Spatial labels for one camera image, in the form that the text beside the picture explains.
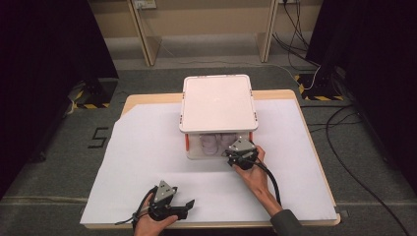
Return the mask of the white plastic shoe box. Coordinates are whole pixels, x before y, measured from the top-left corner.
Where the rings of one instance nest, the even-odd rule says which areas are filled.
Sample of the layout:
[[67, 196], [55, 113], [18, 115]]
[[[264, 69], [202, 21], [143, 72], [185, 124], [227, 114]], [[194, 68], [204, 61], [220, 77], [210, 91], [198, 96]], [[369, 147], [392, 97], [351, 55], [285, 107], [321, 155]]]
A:
[[[259, 122], [247, 75], [188, 77], [184, 80], [179, 130], [185, 135], [190, 159], [222, 158], [221, 134], [234, 133], [251, 141]], [[216, 135], [218, 151], [206, 155], [200, 136]]]

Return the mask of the person's left hand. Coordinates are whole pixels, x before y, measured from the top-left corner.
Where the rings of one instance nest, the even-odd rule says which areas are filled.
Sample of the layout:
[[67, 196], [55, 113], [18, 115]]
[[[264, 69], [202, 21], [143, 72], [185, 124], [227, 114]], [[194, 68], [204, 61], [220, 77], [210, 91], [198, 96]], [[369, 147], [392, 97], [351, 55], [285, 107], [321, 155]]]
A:
[[134, 230], [134, 236], [159, 236], [166, 227], [178, 220], [177, 215], [171, 215], [164, 220], [155, 221], [146, 210], [142, 209], [141, 213]]

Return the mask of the person's right hand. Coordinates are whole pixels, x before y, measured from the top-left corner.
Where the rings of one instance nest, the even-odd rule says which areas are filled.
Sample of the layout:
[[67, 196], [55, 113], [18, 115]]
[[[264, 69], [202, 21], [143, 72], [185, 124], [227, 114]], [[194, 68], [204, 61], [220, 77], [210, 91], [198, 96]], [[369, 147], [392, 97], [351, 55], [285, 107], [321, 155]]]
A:
[[232, 166], [256, 197], [265, 195], [269, 192], [268, 175], [263, 170], [266, 153], [260, 146], [257, 146], [257, 151], [258, 158], [251, 169], [243, 170], [237, 165]]

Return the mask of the wooden desk leg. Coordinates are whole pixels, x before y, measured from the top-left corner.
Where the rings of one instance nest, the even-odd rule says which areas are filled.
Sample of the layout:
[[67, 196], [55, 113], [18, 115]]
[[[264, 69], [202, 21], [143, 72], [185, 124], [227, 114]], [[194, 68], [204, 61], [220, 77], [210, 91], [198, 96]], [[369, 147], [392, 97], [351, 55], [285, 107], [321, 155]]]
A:
[[263, 26], [263, 30], [255, 34], [260, 61], [262, 63], [266, 63], [268, 61], [277, 10], [278, 0], [268, 0], [268, 10], [265, 13], [266, 22]]
[[127, 0], [127, 2], [133, 17], [137, 35], [142, 44], [142, 51], [146, 64], [150, 67], [154, 66], [162, 38], [160, 36], [155, 36], [150, 32], [150, 28], [145, 18], [145, 10], [140, 4], [140, 0]]

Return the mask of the stand base with hazard tape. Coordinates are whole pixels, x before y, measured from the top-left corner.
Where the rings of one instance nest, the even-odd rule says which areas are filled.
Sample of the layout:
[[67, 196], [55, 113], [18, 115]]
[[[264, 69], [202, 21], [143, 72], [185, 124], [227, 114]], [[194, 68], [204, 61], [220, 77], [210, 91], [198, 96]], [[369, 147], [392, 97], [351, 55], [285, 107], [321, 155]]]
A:
[[69, 94], [74, 109], [108, 108], [118, 85], [117, 79], [103, 78], [96, 85], [81, 83]]
[[332, 80], [317, 79], [314, 74], [299, 74], [294, 77], [299, 92], [306, 100], [342, 100], [339, 88]]

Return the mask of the black curtain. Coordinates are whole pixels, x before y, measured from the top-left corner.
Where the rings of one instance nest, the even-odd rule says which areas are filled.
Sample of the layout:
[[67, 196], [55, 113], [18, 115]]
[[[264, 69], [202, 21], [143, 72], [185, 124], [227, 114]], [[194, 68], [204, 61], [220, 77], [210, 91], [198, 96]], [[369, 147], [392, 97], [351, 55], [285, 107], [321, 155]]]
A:
[[118, 76], [89, 0], [0, 0], [0, 199], [79, 82]]
[[383, 153], [417, 194], [417, 0], [323, 0], [307, 57], [341, 68]]

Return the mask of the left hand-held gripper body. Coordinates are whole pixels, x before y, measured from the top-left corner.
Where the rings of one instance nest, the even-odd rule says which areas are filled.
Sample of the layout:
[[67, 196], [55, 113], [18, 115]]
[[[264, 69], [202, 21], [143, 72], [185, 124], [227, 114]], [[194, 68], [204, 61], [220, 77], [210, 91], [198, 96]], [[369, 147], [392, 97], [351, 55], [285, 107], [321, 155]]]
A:
[[175, 194], [171, 192], [171, 186], [165, 181], [161, 180], [152, 198], [149, 201], [149, 216], [155, 220], [160, 221], [171, 215], [177, 215], [178, 219], [186, 219], [188, 211], [179, 210], [178, 206], [172, 206], [171, 201]]

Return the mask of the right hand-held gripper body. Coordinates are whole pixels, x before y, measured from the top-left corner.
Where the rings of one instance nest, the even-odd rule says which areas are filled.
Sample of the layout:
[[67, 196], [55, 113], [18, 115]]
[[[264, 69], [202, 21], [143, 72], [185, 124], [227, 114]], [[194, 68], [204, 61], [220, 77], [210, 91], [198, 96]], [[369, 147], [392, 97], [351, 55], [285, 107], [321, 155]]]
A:
[[232, 155], [227, 158], [235, 158], [236, 163], [233, 165], [237, 165], [243, 170], [251, 169], [259, 154], [256, 146], [242, 137], [239, 137], [228, 150], [232, 152]]

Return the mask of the white wall socket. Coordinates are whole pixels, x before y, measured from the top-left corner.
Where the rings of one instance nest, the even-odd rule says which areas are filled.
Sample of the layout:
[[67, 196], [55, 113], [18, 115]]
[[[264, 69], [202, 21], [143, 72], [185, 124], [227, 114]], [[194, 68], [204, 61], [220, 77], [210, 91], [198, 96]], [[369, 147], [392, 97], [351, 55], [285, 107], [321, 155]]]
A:
[[134, 6], [138, 10], [155, 9], [155, 0], [133, 0]]

